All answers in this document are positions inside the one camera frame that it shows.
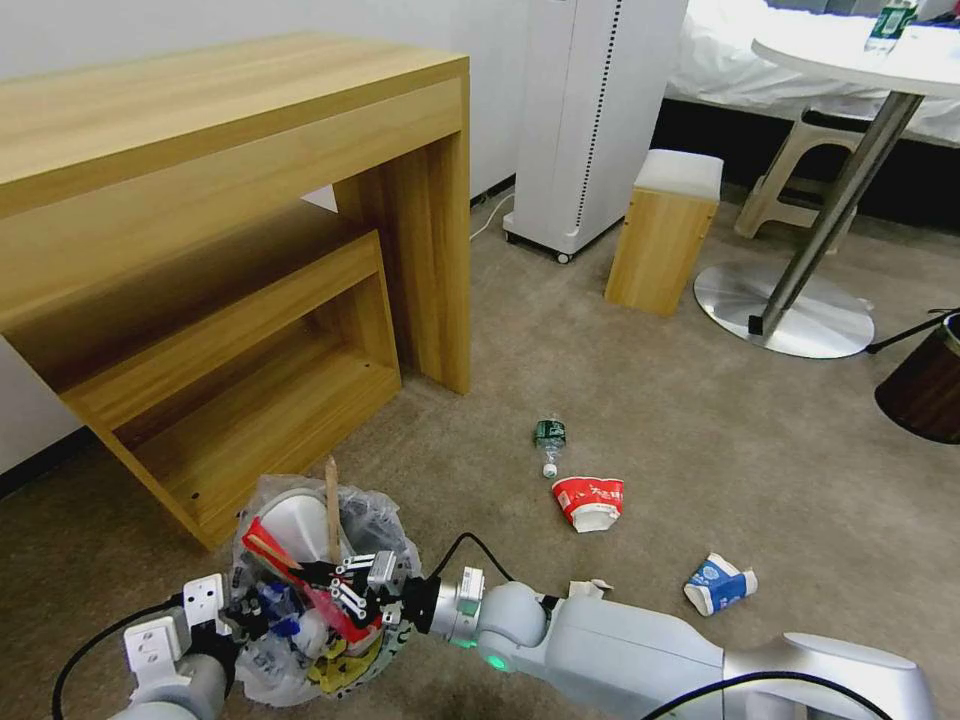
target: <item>trash bag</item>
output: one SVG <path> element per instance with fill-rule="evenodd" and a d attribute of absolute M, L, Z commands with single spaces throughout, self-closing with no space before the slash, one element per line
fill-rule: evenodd
<path fill-rule="evenodd" d="M 398 562 L 409 568 L 411 577 L 422 577 L 420 555 L 403 532 L 396 503 L 383 493 L 348 485 L 338 487 L 337 493 L 341 557 L 393 550 Z M 348 642 L 327 624 L 311 597 L 298 592 L 289 579 L 244 546 L 242 538 L 254 519 L 291 496 L 308 499 L 314 513 L 309 516 L 311 527 L 303 532 L 304 520 L 298 517 L 297 522 L 282 522 L 271 528 L 271 533 L 294 560 L 329 562 L 323 480 L 264 475 L 240 513 L 230 575 L 231 606 L 253 612 L 267 628 L 245 644 L 237 660 L 237 679 L 249 699 L 273 707 L 300 705 L 317 697 L 347 696 L 379 675 L 413 630 L 406 621 L 397 626 L 374 624 L 362 640 Z"/>

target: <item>wooden stick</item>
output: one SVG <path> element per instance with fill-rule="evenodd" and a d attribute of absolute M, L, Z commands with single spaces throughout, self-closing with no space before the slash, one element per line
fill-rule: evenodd
<path fill-rule="evenodd" d="M 330 546 L 330 562 L 340 564 L 340 500 L 337 498 L 337 461 L 333 455 L 323 467 L 327 482 L 327 540 Z"/>

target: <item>round white table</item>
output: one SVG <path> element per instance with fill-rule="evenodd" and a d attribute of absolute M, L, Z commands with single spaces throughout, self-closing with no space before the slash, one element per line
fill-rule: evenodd
<path fill-rule="evenodd" d="M 865 303 L 828 280 L 812 277 L 813 272 L 923 98 L 960 98 L 960 32 L 909 27 L 893 52 L 878 56 L 863 50 L 872 24 L 864 18 L 863 23 L 832 30 L 829 37 L 812 37 L 783 19 L 765 27 L 753 41 L 757 55 L 778 65 L 890 91 L 828 193 L 810 241 L 786 270 L 730 263 L 707 268 L 694 283 L 697 302 L 711 318 L 769 350 L 838 358 L 855 355 L 870 344 L 874 326 Z"/>

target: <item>green bottle label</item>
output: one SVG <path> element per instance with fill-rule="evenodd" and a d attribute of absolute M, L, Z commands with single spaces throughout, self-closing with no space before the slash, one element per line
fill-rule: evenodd
<path fill-rule="evenodd" d="M 915 7 L 887 6 L 880 11 L 877 23 L 870 33 L 877 40 L 899 40 L 904 29 L 917 17 Z"/>
<path fill-rule="evenodd" d="M 563 447 L 567 444 L 567 429 L 559 420 L 541 420 L 537 423 L 537 428 L 533 433 L 533 442 L 538 447 L 544 440 L 551 439 L 557 441 Z"/>

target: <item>red paper cup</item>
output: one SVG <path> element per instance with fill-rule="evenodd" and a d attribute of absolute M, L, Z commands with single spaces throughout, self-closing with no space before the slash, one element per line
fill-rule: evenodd
<path fill-rule="evenodd" d="M 553 484 L 553 496 L 577 532 L 606 530 L 623 511 L 623 481 L 569 477 Z"/>

